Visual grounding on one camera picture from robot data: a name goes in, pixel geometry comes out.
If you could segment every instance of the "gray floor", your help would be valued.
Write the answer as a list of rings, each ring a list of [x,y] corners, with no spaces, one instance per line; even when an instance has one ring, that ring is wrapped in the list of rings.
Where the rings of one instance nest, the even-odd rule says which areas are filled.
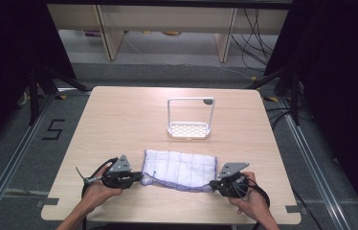
[[[262,78],[263,65],[243,56],[232,42],[226,63],[218,61],[213,34],[180,34],[168,36],[158,32],[144,34],[128,32],[114,61],[105,59],[101,39],[86,37],[83,32],[60,31],[68,56],[73,62],[79,82],[96,85],[141,85],[176,87],[221,87],[243,88],[252,83],[252,77]],[[242,37],[235,38],[242,43]],[[273,46],[276,36],[262,39]],[[59,87],[68,85],[58,82]],[[261,87],[262,97],[275,96],[276,81]],[[0,229],[54,229],[58,221],[46,221],[40,217],[41,202],[51,189],[63,155],[78,124],[79,117],[88,100],[87,94],[70,93],[64,100],[54,100],[17,168],[7,192],[0,201]],[[279,108],[280,103],[264,102],[267,109]],[[268,111],[268,118],[279,113]],[[358,196],[349,184],[341,168],[332,163],[332,152],[306,109],[299,111],[301,129],[313,151],[316,160],[337,197],[352,229],[358,229]],[[8,124],[0,132],[0,175],[28,128],[29,105],[26,103],[10,116]],[[45,141],[44,137],[54,134],[47,128],[53,119],[64,119],[57,123],[62,129],[56,141]],[[306,161],[302,157],[293,133],[283,118],[274,128],[280,154],[288,172],[292,187],[302,197],[309,212],[319,221],[323,229],[338,229],[328,212],[318,187],[314,183]],[[302,202],[298,201],[302,222],[298,225],[282,225],[281,229],[318,229]],[[103,223],[89,222],[89,226]],[[252,226],[237,226],[237,229],[251,229]]]

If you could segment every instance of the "aluminum rail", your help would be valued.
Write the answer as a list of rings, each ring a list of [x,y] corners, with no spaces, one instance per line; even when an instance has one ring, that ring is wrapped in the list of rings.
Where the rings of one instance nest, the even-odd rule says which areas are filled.
[[[54,100],[54,95],[47,95],[41,105],[41,113],[36,118],[35,122],[28,127],[26,133],[24,134],[23,138],[21,139],[20,143],[18,144],[17,149],[15,150],[14,154],[12,155],[9,163],[7,164],[6,168],[3,170],[0,176],[0,200],[3,197],[3,194],[6,192],[7,187],[9,186],[12,178],[15,175],[15,172],[18,169],[25,153],[27,152],[28,147],[30,146],[31,141],[33,140],[36,131],[39,128],[39,125],[42,122],[42,118],[48,109],[51,102]]]
[[[288,107],[288,103],[285,98],[280,98],[280,104],[282,107]],[[302,156],[305,163],[313,177],[313,180],[317,186],[317,189],[322,196],[325,207],[330,214],[336,229],[351,229],[347,222],[347,218],[344,215],[343,209],[341,208],[336,196],[332,192],[328,182],[326,181],[324,174],[317,163],[316,157],[308,146],[302,130],[299,126],[296,126],[290,115],[285,115],[287,124],[289,125],[296,142],[298,143],[299,149],[301,150]]]

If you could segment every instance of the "forearm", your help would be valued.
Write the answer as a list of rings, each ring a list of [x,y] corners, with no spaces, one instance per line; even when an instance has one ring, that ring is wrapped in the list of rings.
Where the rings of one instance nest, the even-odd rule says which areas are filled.
[[[279,230],[279,227],[271,214],[260,216],[257,219],[257,222],[266,230]]]
[[[93,210],[91,210],[87,205],[80,202],[56,230],[77,229],[83,219],[92,211]]]

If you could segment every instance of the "wrist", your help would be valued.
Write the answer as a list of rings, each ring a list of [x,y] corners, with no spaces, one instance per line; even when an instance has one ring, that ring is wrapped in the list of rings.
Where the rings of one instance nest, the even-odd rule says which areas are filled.
[[[259,219],[257,219],[257,222],[259,222],[259,224],[262,225],[262,227],[266,230],[279,230],[275,219],[271,215],[264,215],[262,217],[259,217]]]
[[[95,209],[87,202],[84,202],[84,200],[81,200],[74,209],[74,211],[78,212],[78,215],[81,217],[86,217],[89,213],[93,212],[93,210]]]

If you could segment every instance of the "checkered towel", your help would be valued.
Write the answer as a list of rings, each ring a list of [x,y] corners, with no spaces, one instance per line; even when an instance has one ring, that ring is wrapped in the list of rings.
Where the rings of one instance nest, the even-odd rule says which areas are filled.
[[[216,162],[215,156],[147,149],[142,184],[159,183],[179,191],[210,192]]]

